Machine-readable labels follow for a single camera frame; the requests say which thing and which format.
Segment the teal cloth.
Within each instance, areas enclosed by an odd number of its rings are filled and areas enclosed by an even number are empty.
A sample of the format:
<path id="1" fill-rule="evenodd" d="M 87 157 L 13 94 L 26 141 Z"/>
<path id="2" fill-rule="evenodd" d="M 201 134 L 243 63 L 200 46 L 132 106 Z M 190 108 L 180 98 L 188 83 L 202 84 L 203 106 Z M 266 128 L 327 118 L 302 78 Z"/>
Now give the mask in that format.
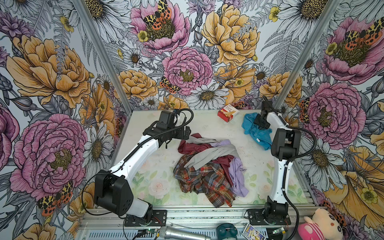
<path id="1" fill-rule="evenodd" d="M 259 126 L 254 124 L 256 117 L 260 116 L 259 113 L 245 114 L 242 123 L 245 135 L 250 135 L 251 138 L 259 144 L 265 151 L 270 150 L 272 146 L 272 140 L 270 134 L 271 129 L 259 129 Z"/>

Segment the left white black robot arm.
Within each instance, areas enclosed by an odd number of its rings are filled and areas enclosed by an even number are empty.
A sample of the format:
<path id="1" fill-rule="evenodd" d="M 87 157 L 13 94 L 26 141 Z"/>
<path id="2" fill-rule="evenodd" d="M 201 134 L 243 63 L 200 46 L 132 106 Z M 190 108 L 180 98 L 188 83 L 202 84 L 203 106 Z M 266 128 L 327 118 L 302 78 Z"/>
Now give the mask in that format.
<path id="1" fill-rule="evenodd" d="M 173 139 L 187 140 L 191 134 L 189 123 L 190 121 L 187 121 L 180 126 L 160 132 L 154 127 L 147 128 L 136 147 L 120 162 L 108 171 L 101 170 L 96 174 L 95 204 L 118 216 L 131 215 L 150 221 L 153 216 L 153 207 L 150 203 L 134 196 L 131 189 L 133 178 L 145 161 L 163 143 Z"/>

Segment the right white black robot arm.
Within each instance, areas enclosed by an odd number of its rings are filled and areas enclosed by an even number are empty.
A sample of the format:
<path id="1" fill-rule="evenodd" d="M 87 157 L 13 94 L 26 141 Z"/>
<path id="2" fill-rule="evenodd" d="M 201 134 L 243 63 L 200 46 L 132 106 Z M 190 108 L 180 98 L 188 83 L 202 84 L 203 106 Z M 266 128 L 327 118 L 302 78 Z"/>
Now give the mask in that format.
<path id="1" fill-rule="evenodd" d="M 267 197 L 262 212 L 269 225 L 290 222 L 287 190 L 292 158 L 299 155 L 301 132 L 293 129 L 282 114 L 273 107 L 272 101 L 263 97 L 261 113 L 254 120 L 260 130 L 271 130 L 271 155 L 274 157 L 275 172 L 271 194 Z"/>

